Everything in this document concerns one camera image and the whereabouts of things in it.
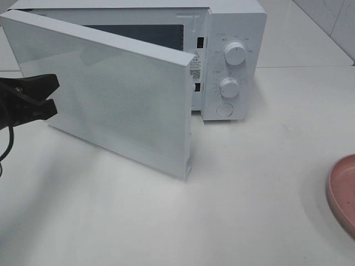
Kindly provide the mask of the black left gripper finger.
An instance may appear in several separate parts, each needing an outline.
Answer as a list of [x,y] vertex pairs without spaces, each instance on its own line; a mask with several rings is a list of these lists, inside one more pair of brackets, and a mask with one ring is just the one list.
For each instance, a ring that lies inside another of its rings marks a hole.
[[55,105],[49,97],[59,88],[55,74],[43,74],[12,80],[13,105]]
[[48,120],[58,113],[53,99],[39,103],[24,102],[14,108],[13,126],[24,125],[37,120]]

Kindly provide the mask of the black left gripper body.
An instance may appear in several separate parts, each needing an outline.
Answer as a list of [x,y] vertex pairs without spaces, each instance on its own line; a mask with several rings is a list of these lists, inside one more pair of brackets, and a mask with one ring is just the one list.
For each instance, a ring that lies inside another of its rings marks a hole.
[[1,130],[7,126],[20,126],[22,124],[15,110],[15,101],[8,88],[21,87],[22,78],[1,78]]

